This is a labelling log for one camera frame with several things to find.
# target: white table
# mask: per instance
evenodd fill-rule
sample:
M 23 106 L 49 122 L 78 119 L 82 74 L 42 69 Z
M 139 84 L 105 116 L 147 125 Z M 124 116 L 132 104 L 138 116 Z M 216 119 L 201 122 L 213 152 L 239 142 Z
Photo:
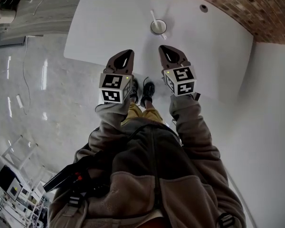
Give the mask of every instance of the white table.
M 209 11 L 200 11 L 205 4 Z M 167 23 L 167 40 L 150 32 L 152 16 Z M 196 90 L 233 101 L 248 64 L 253 36 L 203 0 L 80 0 L 64 55 L 106 65 L 116 53 L 135 52 L 133 72 L 161 78 L 160 45 L 182 50 L 197 75 Z

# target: tiled floor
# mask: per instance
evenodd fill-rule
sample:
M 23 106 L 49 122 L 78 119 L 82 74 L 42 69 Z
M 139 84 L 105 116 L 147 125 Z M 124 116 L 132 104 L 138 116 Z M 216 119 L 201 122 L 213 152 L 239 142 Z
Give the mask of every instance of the tiled floor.
M 94 109 L 99 98 L 99 76 L 104 69 L 104 66 L 64 58 L 66 38 L 28 38 L 24 74 L 30 106 L 22 72 L 25 46 L 0 50 L 0 155 L 9 147 L 9 141 L 13 143 L 22 134 L 39 145 L 40 161 L 55 172 L 73 161 L 75 151 L 87 143 L 90 132 L 99 125 Z M 142 85 L 144 76 L 137 78 Z M 152 80 L 156 85 L 154 106 L 171 125 L 171 94 L 161 79 Z M 27 115 L 18 105 L 18 94 Z M 222 143 L 228 126 L 224 113 L 228 111 L 208 98 L 202 97 L 201 104 L 205 105 L 203 114 L 210 129 L 215 129 L 212 135 Z

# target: shoe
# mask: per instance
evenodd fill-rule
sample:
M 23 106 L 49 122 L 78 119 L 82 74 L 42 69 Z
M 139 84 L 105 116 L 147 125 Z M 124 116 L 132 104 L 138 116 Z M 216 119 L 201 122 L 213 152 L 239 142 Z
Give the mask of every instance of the shoe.
M 130 98 L 135 98 L 135 104 L 138 103 L 138 94 L 137 94 L 137 90 L 138 90 L 138 82 L 136 80 L 136 78 L 133 80 L 132 82 L 132 89 L 130 91 Z
M 155 85 L 153 82 L 148 82 L 143 86 L 143 94 L 141 99 L 141 106 L 146 108 L 145 100 L 148 100 L 152 103 L 152 96 L 155 93 Z

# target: red brick wall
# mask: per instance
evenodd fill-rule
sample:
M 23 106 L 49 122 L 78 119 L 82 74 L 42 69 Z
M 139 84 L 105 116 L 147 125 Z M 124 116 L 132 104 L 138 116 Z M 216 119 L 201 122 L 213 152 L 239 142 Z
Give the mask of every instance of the red brick wall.
M 285 0 L 205 0 L 245 27 L 257 42 L 285 44 Z

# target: white cup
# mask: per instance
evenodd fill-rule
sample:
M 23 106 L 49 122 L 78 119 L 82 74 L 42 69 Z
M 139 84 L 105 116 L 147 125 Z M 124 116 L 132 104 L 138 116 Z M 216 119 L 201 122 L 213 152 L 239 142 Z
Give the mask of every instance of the white cup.
M 156 27 L 154 21 L 152 21 L 151 32 L 155 35 L 161 35 L 165 33 L 165 31 L 167 30 L 167 24 L 160 19 L 157 19 L 156 22 L 157 22 L 158 27 Z

